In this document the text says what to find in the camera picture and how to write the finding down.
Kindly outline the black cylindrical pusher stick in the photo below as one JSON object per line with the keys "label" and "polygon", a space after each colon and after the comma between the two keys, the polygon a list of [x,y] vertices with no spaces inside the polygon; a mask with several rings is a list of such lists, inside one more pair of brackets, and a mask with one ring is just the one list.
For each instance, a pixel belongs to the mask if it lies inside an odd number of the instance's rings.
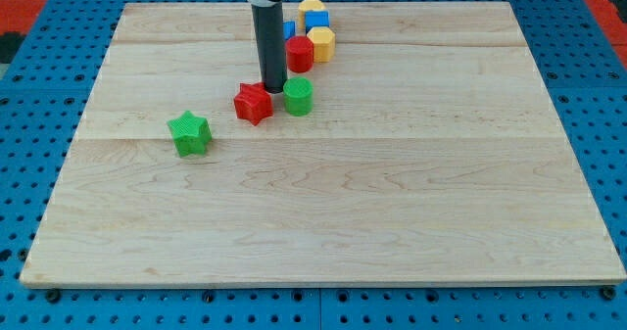
{"label": "black cylindrical pusher stick", "polygon": [[280,93],[287,80],[282,3],[253,5],[252,16],[262,83],[267,92]]}

